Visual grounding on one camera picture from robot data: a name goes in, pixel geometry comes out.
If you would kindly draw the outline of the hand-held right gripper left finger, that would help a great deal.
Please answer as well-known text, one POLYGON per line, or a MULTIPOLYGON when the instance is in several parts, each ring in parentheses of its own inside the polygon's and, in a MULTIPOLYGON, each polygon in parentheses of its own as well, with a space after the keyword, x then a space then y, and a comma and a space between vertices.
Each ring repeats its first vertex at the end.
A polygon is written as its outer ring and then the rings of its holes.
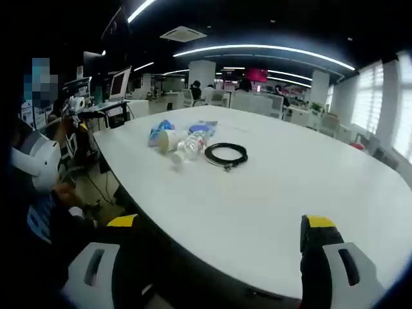
POLYGON ((98 229, 68 266, 61 294, 74 308, 143 308, 152 276, 137 214, 98 229))

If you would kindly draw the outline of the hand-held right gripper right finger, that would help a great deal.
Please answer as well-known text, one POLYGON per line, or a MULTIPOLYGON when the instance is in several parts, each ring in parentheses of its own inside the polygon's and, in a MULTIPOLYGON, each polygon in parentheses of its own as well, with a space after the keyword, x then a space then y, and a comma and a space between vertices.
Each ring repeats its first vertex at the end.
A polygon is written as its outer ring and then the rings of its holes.
POLYGON ((384 294, 372 260, 322 216, 301 220, 301 308, 372 308, 384 294))

